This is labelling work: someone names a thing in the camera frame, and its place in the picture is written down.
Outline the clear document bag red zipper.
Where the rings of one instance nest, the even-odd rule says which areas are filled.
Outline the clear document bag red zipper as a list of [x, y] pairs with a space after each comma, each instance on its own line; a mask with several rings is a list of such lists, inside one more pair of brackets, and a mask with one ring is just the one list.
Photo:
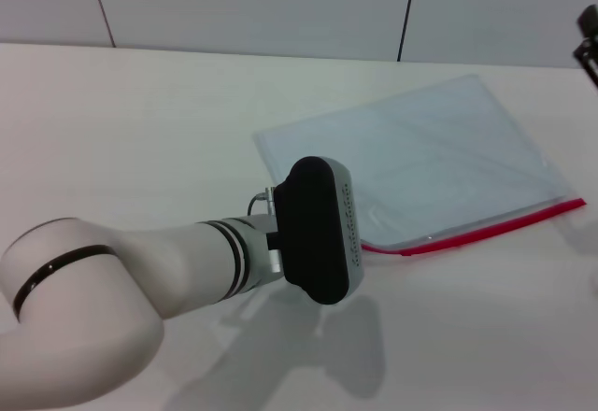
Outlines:
[[420, 255], [584, 206], [480, 78], [454, 78], [258, 132], [276, 182], [306, 156], [350, 172], [364, 249]]

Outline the thin black vertical rod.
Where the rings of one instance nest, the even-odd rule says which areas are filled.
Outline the thin black vertical rod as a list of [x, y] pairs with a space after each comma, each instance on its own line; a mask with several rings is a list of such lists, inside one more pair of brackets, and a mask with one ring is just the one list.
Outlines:
[[413, 0], [407, 0], [407, 3], [406, 3], [406, 11], [405, 11], [405, 16], [404, 16], [402, 32], [401, 32], [401, 38], [400, 38], [400, 43], [399, 43], [399, 47], [398, 47], [398, 51], [397, 51], [397, 59], [396, 59], [397, 62], [402, 61], [403, 51], [404, 51], [405, 42], [406, 42], [407, 26], [409, 23], [412, 2], [413, 2]]

